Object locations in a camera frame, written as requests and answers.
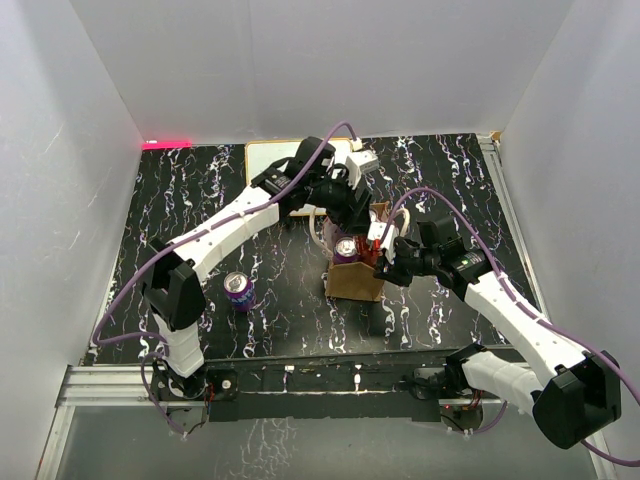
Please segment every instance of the black table surface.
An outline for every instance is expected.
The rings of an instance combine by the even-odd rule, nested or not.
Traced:
[[[501,267],[533,301],[523,266],[486,168],[476,136],[430,135],[374,138],[366,148],[380,159],[367,182],[376,201],[395,201],[427,185],[449,198],[496,255]],[[142,155],[112,282],[112,294],[148,258],[146,242],[168,241],[207,220],[246,186],[245,146],[220,145],[147,151]],[[428,195],[407,202],[412,218],[450,215]],[[316,221],[318,230],[321,218]],[[383,350],[458,348],[507,340],[477,312],[438,285],[415,278],[409,288],[384,287],[378,303],[327,298],[327,261],[311,241],[306,218],[255,235],[221,262],[204,287],[207,309],[199,322],[205,358],[369,353]],[[415,226],[409,230],[417,239]],[[461,233],[468,246],[468,232]],[[255,284],[249,313],[232,309],[222,281],[241,271]],[[127,295],[102,337],[157,331],[139,286]],[[90,349],[84,364],[137,363],[157,349],[155,340],[133,340]]]

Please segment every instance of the gray floor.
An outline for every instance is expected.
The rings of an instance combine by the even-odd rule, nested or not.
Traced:
[[[491,406],[485,418],[497,411]],[[148,407],[77,408],[58,480],[595,479],[587,451],[551,445],[509,408],[465,440],[406,420],[258,420],[207,424],[186,442]]]

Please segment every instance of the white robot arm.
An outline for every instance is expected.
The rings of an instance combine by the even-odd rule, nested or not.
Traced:
[[[385,224],[375,222],[371,225],[371,193],[361,182],[364,174],[378,168],[377,157],[370,151],[352,152],[340,159],[336,167],[327,169],[335,154],[335,149],[328,145],[318,156],[315,168],[289,195],[255,213],[243,214],[252,207],[267,204],[282,191],[319,143],[320,140],[313,137],[303,140],[295,157],[274,162],[224,209],[193,230],[174,238],[170,243],[179,243],[198,232],[209,232],[176,248],[143,279],[143,295],[151,307],[159,333],[169,347],[166,361],[178,376],[188,378],[204,364],[197,325],[205,307],[200,285],[206,282],[218,263],[256,233],[310,203],[326,208],[329,217],[343,231],[353,234],[371,231],[375,232],[371,234],[372,239],[378,238],[380,227]],[[211,227],[220,220],[235,214],[240,214],[239,218],[211,231]],[[385,243],[389,247],[396,233],[394,230],[392,235],[388,235]],[[154,240],[150,246],[158,252],[166,245]]]
[[[447,358],[442,375],[431,379],[434,385],[497,395],[533,416],[561,448],[620,417],[620,381],[614,372],[597,356],[537,323],[546,320],[544,315],[517,293],[505,273],[496,276],[481,249],[466,249],[453,217],[419,221],[418,229],[422,244],[396,237],[393,262],[380,257],[374,276],[402,286],[414,275],[436,276],[504,334],[529,365],[513,365],[472,344]]]

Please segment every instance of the purple soda can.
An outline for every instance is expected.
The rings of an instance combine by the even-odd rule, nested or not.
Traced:
[[[338,240],[336,242],[336,247],[333,249],[334,265],[351,263],[356,260],[358,260],[358,249],[353,237],[344,237]]]
[[[233,308],[248,312],[256,303],[256,290],[249,277],[242,272],[232,272],[224,279],[224,293],[231,300]]]

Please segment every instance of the white panel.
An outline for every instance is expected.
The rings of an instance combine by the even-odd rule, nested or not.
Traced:
[[[71,0],[145,139],[503,129],[571,0]]]
[[[247,0],[71,0],[145,140],[255,137]]]
[[[1,2],[0,39],[0,476],[27,479],[107,288],[142,140],[68,2]]]
[[[265,137],[502,130],[570,1],[252,1]]]
[[[503,135],[503,165],[550,318],[612,353],[640,384],[640,9],[576,2]],[[623,393],[605,429],[637,459]],[[618,468],[620,479],[638,469]]]

